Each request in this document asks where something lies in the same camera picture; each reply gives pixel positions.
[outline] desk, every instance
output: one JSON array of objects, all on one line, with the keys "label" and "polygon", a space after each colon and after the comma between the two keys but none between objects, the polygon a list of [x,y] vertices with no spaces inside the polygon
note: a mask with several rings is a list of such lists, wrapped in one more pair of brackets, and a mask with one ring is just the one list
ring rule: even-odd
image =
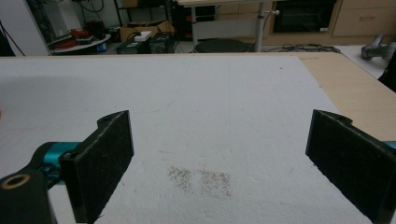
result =
[{"label": "desk", "polygon": [[340,49],[341,53],[346,55],[350,61],[357,64],[359,67],[364,69],[364,71],[377,79],[379,79],[382,74],[384,74],[385,68],[388,67],[389,61],[384,60],[381,57],[374,57],[371,60],[364,60],[361,57],[361,48],[364,47],[364,45],[340,45],[334,47]]},{"label": "desk", "polygon": [[[1,59],[0,176],[129,109],[135,156],[97,223],[370,223],[306,138],[319,108],[395,139],[396,95],[340,54],[269,55]],[[73,223],[64,187],[49,194]]]},{"label": "desk", "polygon": [[[215,6],[225,4],[244,4],[259,2],[259,15],[257,20],[245,21],[203,21],[196,20],[196,7]],[[191,26],[192,26],[192,41],[194,47],[198,44],[198,39],[214,38],[214,37],[229,37],[237,35],[256,35],[255,51],[262,51],[262,27],[264,26],[264,3],[273,2],[270,0],[177,0],[177,3],[183,7],[191,7]],[[199,30],[209,30],[202,34]]]}]

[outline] red object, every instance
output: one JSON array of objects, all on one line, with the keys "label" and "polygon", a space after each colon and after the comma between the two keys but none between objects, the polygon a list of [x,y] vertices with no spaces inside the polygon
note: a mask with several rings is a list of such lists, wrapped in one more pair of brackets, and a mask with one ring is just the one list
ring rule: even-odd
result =
[{"label": "red object", "polygon": [[76,40],[65,40],[55,45],[56,49],[70,49],[77,44]]},{"label": "red object", "polygon": [[86,30],[71,30],[69,32],[70,35],[72,35],[74,38],[77,37],[87,37],[90,36],[90,32],[86,31]]}]

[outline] cabinet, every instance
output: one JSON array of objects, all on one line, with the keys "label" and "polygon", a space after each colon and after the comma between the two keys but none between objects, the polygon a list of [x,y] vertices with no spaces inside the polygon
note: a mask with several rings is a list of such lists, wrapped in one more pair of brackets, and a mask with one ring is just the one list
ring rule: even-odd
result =
[{"label": "cabinet", "polygon": [[396,0],[344,0],[333,36],[396,34]]},{"label": "cabinet", "polygon": [[[265,10],[269,10],[273,8],[273,2],[265,2],[264,8]],[[217,7],[217,20],[219,21],[229,21],[229,20],[255,20],[257,19],[259,13],[260,3],[244,3],[244,4],[231,4],[231,5],[222,5]],[[268,31],[270,27],[271,17],[267,20],[265,25],[265,29],[263,30],[262,36],[268,36]],[[241,40],[245,41],[244,38],[256,38],[255,35],[249,36],[236,36]]]}]

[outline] cable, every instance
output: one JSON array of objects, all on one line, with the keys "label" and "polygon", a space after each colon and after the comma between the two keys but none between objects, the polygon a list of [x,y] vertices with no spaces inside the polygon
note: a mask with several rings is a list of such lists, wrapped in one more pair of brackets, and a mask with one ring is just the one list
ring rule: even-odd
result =
[{"label": "cable", "polygon": [[79,3],[79,7],[81,8],[81,13],[82,13],[82,19],[84,20],[84,25],[87,24],[87,21],[85,20],[85,11],[84,7],[82,7],[82,4]]},{"label": "cable", "polygon": [[61,3],[63,0],[59,0],[59,1],[54,1],[54,0],[46,0],[45,2],[49,2],[49,3]]},{"label": "cable", "polygon": [[0,20],[0,27],[2,29],[2,32],[4,34],[4,37],[6,38],[7,43],[9,44],[8,38],[7,36],[11,39],[12,43],[14,43],[14,46],[17,47],[17,49],[20,51],[20,53],[25,56],[25,54],[23,53],[23,51],[20,49],[20,47],[17,45],[17,43],[15,43],[14,39],[12,38],[12,36],[7,32],[6,28],[3,26],[3,23]]},{"label": "cable", "polygon": [[274,50],[277,50],[277,52],[296,51],[296,52],[335,52],[335,53],[340,53],[340,50],[335,47],[331,47],[331,46],[326,47],[326,46],[321,46],[321,45],[316,45],[316,44],[308,44],[308,45],[284,44],[282,47],[263,50],[262,52],[272,52]]},{"label": "cable", "polygon": [[81,4],[81,2],[78,2],[78,3],[81,5],[82,8],[84,8],[85,10],[87,10],[87,11],[89,11],[89,12],[92,12],[92,13],[98,13],[98,12],[102,11],[103,8],[105,7],[105,2],[104,2],[104,0],[101,0],[102,5],[100,6],[99,9],[94,9],[94,8],[93,8],[93,0],[91,0],[92,9],[89,9],[89,8],[87,8],[87,7],[84,7],[84,6]]},{"label": "cable", "polygon": [[177,50],[177,52],[179,52],[179,53],[194,53],[194,50],[191,50],[191,51],[189,51],[189,52],[185,52],[184,51],[184,49],[181,47],[181,45],[180,45],[180,41],[179,42],[177,42],[177,45],[176,45],[176,47],[175,47],[175,51]]},{"label": "cable", "polygon": [[177,49],[177,45],[179,45],[180,44],[180,40],[178,40],[177,42],[176,42],[176,44],[175,44],[175,46],[174,46],[174,51],[178,51],[178,49]]}]

